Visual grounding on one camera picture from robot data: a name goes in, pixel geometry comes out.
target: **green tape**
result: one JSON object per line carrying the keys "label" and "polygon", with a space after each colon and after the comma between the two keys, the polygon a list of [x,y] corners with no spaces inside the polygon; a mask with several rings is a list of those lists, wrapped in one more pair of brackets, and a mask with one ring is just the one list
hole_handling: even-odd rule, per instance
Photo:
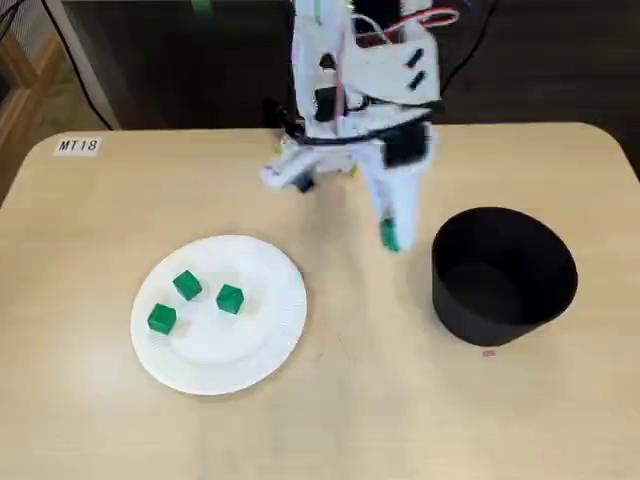
{"label": "green tape", "polygon": [[391,250],[392,252],[400,251],[400,245],[398,245],[398,240],[396,239],[392,218],[385,218],[380,222],[380,237],[382,239],[382,244],[387,247],[388,250]]}
{"label": "green tape", "polygon": [[322,26],[322,15],[320,15],[320,0],[315,0],[313,3],[314,15],[316,17],[316,23],[319,27]]}
{"label": "green tape", "polygon": [[191,0],[191,8],[196,15],[212,15],[213,4],[212,0]]}

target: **small sticker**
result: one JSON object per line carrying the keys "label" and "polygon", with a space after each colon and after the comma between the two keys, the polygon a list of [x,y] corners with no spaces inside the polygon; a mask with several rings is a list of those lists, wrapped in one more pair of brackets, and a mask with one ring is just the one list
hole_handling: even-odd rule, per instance
{"label": "small sticker", "polygon": [[101,143],[102,138],[99,137],[62,138],[53,154],[56,157],[95,157]]}

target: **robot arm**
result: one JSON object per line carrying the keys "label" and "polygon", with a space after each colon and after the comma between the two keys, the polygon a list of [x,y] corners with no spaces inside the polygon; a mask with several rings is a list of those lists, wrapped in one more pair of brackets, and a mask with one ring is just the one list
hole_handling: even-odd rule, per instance
{"label": "robot arm", "polygon": [[[285,129],[282,154],[262,178],[274,188],[296,185],[306,192],[316,171],[358,165],[383,243],[394,251],[410,249],[420,175],[435,147],[430,113],[440,102],[437,45],[428,28],[456,21],[458,12],[414,7],[383,31],[343,0],[296,0],[295,8],[291,58],[304,129]],[[374,33],[358,35],[356,18]],[[335,59],[335,68],[325,68],[327,58]]]}

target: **wooden table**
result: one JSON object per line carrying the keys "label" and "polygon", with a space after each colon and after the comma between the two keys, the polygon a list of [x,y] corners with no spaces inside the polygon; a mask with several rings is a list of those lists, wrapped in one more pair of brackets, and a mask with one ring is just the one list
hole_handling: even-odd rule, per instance
{"label": "wooden table", "polygon": [[[640,187],[582,124],[441,128],[417,248],[385,251],[362,178],[310,195],[259,180],[265,131],[105,132],[36,146],[0,209],[0,478],[640,478]],[[571,248],[569,310],[493,357],[430,304],[430,244],[502,205]],[[134,295],[167,253],[254,235],[304,272],[305,333],[244,392],[174,392],[139,365]]]}

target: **white plate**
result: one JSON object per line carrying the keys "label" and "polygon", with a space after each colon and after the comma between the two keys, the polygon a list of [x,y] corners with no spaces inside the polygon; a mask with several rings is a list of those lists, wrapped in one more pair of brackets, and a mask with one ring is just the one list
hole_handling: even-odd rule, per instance
{"label": "white plate", "polygon": [[[172,283],[185,270],[203,287],[189,302]],[[216,304],[225,283],[244,293],[237,315]],[[147,324],[156,303],[176,309],[168,336]],[[282,365],[306,316],[302,275],[281,250],[252,237],[224,235],[179,248],[149,273],[133,302],[131,340],[156,380],[185,393],[218,395],[249,387]]]}

